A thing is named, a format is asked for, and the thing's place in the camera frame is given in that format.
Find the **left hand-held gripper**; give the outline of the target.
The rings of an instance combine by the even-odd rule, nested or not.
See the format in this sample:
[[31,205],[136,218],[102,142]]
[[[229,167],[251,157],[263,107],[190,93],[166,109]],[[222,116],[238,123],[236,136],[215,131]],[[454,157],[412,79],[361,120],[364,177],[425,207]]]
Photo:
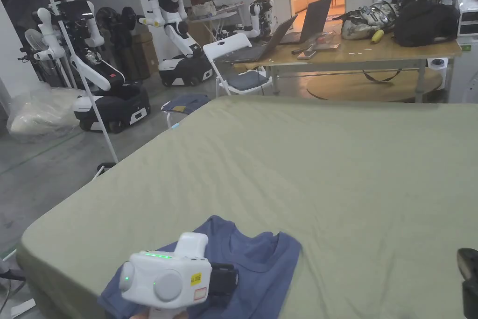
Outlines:
[[126,261],[119,277],[123,299],[149,308],[149,319],[172,319],[208,297],[230,297],[239,283],[232,264],[205,258],[208,237],[183,233],[174,252],[141,251]]

